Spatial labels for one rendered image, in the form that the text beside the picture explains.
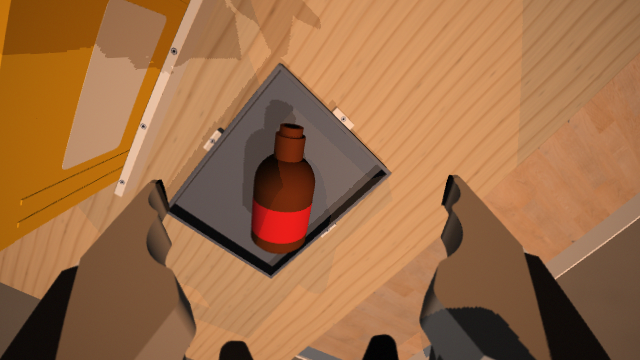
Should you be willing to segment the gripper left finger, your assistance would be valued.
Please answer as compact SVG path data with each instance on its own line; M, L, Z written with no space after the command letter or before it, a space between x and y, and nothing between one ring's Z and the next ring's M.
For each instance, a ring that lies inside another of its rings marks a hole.
M186 360L196 334L172 269L162 179L61 271L0 360Z

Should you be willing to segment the brown glass bottle with red label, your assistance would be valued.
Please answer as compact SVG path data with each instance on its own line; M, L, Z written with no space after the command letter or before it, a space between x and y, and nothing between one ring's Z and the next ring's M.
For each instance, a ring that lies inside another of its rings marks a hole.
M251 238L266 252L285 254L306 239L315 175L303 158L303 127L280 124L274 154L258 166L254 177Z

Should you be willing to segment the yellow bottle crate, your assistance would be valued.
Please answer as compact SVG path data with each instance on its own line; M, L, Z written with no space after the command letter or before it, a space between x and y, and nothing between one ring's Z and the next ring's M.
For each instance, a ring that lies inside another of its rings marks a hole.
M0 0L0 251L119 180L190 0Z

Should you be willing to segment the dark grey rectangular tray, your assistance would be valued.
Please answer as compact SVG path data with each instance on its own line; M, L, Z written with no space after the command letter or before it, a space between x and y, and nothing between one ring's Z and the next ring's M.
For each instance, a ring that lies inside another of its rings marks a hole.
M253 242L251 214L255 172L274 154L281 123L304 128L303 158L315 189L304 244L273 254ZM167 214L273 278L391 174L279 63L170 200Z

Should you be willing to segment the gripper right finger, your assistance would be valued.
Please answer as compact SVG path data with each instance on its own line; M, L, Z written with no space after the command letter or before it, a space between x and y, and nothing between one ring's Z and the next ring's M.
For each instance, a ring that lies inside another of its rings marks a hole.
M542 260L458 175L441 205L447 258L419 318L429 360L611 360Z

